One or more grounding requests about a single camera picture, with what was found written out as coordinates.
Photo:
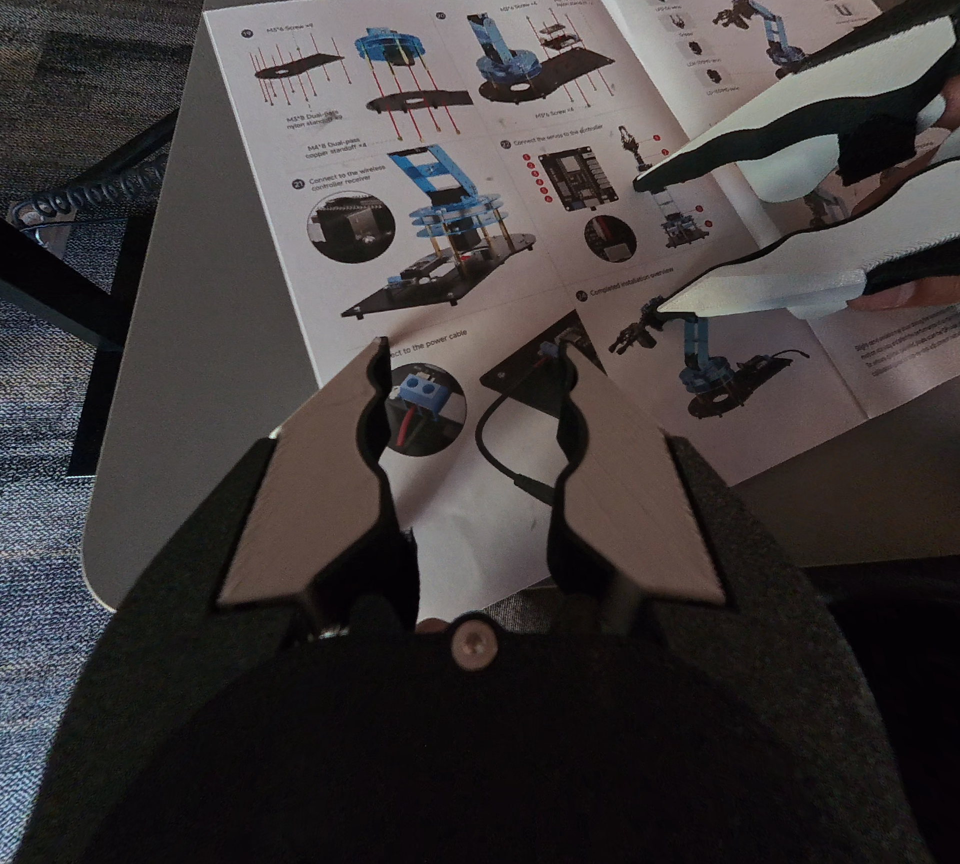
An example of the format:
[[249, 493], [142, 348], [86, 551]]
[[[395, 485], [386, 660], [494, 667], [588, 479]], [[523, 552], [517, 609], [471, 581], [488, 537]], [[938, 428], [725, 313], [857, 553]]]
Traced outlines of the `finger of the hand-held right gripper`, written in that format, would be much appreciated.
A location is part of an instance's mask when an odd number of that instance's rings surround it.
[[843, 224], [789, 234], [711, 268], [657, 312], [710, 318], [785, 307], [812, 319], [862, 294], [957, 275], [958, 197], [959, 160], [939, 162]]
[[737, 162], [763, 201], [800, 198], [839, 164], [839, 139], [868, 120], [901, 119], [913, 139], [957, 45], [954, 19], [932, 18], [788, 75], [638, 175], [634, 189], [660, 191]]

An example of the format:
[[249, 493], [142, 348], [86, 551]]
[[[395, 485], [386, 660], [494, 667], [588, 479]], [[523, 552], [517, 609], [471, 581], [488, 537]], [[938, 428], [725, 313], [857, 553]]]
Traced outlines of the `grey desk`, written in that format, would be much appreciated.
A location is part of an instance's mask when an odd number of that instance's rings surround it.
[[[90, 591], [114, 606], [314, 387], [219, 67], [198, 32], [86, 521]], [[803, 566], [956, 555], [957, 443], [951, 381], [737, 493]]]

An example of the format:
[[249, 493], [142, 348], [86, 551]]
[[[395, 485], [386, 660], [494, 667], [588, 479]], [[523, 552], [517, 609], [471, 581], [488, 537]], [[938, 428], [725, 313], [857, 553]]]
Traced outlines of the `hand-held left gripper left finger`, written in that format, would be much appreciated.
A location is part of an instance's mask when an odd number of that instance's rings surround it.
[[376, 338], [280, 428], [218, 597], [297, 603], [316, 628], [379, 594], [404, 628], [419, 612], [417, 547], [379, 458], [390, 439], [387, 338]]

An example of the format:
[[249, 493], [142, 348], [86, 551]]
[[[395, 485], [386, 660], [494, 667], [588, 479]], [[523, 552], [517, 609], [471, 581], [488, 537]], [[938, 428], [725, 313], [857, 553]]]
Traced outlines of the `printed instruction manual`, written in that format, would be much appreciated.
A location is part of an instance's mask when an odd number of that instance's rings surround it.
[[571, 343], [729, 483], [958, 372], [954, 307], [672, 320], [642, 306], [715, 263], [843, 220], [835, 174], [771, 221], [733, 168], [633, 179], [878, 12], [872, 0], [296, 0], [206, 26], [320, 381], [390, 341], [382, 462], [421, 614], [546, 575], [558, 346]]

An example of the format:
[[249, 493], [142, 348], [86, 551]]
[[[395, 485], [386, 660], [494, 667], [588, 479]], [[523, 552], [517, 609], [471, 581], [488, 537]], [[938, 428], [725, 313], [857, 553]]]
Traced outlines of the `person's right hand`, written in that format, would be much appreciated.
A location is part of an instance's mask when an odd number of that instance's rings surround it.
[[960, 300], [958, 276], [938, 276], [907, 282], [873, 294], [864, 294], [847, 302], [860, 311], [956, 305]]

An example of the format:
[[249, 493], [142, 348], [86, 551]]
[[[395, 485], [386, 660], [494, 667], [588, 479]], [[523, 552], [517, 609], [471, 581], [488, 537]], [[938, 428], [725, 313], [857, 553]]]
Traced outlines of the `black chair frame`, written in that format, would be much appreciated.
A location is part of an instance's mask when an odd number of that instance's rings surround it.
[[[95, 474], [123, 350], [154, 226], [167, 153], [179, 115], [164, 115], [63, 186], [34, 192], [13, 204], [1, 226], [2, 297], [90, 343], [96, 349], [70, 475]], [[44, 231], [75, 223], [108, 223], [112, 211], [126, 229], [110, 291], [57, 258]]]

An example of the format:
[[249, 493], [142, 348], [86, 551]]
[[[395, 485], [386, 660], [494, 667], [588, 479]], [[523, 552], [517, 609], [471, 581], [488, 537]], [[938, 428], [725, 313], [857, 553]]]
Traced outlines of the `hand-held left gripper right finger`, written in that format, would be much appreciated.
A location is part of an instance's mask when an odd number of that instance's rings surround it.
[[652, 599], [723, 607], [721, 580], [667, 439], [573, 347], [557, 440], [547, 563], [558, 587], [592, 609], [602, 633], [627, 635]]

